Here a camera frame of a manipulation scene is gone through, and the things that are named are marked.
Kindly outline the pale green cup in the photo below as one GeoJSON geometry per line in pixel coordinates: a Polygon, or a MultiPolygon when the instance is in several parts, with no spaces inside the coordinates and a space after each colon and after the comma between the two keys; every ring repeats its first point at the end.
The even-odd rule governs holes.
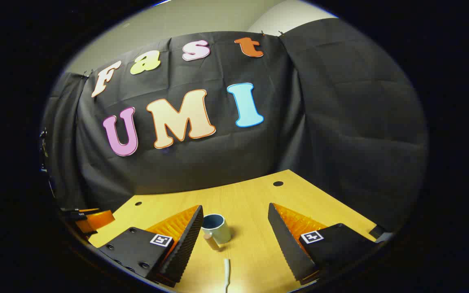
{"type": "Polygon", "coordinates": [[[219,214],[205,215],[201,230],[203,232],[203,239],[215,251],[220,250],[220,245],[228,243],[232,238],[225,217],[219,214]]]}

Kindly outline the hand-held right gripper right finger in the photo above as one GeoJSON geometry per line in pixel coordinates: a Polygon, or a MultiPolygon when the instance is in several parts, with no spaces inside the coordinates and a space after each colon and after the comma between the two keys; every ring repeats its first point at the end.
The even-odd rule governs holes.
{"type": "Polygon", "coordinates": [[[378,245],[345,224],[326,226],[276,203],[269,204],[268,221],[301,285],[340,273],[378,245]]]}

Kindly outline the dark metal stand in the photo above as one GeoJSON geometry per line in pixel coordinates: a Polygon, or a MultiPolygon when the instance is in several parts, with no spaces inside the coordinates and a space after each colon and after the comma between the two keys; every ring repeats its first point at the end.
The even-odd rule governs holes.
{"type": "Polygon", "coordinates": [[[41,130],[41,133],[39,134],[39,152],[41,153],[41,165],[40,165],[40,170],[44,174],[45,179],[47,181],[47,184],[50,188],[50,192],[52,194],[52,197],[56,199],[55,195],[55,183],[53,181],[53,178],[50,173],[50,167],[49,165],[49,155],[47,152],[47,145],[46,145],[46,139],[47,139],[47,128],[43,127],[41,130]]]}

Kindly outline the wooden desktop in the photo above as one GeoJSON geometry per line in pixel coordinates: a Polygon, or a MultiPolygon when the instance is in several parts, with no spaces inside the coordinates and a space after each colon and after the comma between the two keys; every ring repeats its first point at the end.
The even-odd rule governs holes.
{"type": "Polygon", "coordinates": [[[115,213],[115,220],[92,235],[101,247],[129,227],[147,229],[187,208],[201,205],[204,214],[223,215],[232,239],[220,251],[197,239],[188,265],[174,291],[224,293],[224,259],[230,260],[228,293],[288,293],[301,288],[295,280],[268,221],[276,203],[326,226],[342,223],[359,234],[370,234],[371,220],[331,197],[290,170],[189,192],[135,195],[115,213]]]}

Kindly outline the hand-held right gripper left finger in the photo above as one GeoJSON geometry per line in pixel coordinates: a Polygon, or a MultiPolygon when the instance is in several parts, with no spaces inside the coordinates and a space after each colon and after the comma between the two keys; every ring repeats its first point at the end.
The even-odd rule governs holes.
{"type": "Polygon", "coordinates": [[[204,220],[195,205],[142,230],[129,227],[99,251],[125,269],[168,287],[181,281],[204,220]]]}

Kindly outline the black backdrop cloth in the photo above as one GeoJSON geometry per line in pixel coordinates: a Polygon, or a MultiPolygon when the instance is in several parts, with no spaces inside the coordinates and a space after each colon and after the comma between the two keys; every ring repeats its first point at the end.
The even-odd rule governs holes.
{"type": "Polygon", "coordinates": [[[291,170],[388,232],[421,188],[422,104],[398,64],[337,18],[282,36],[202,32],[64,73],[41,120],[62,208],[291,170]]]}

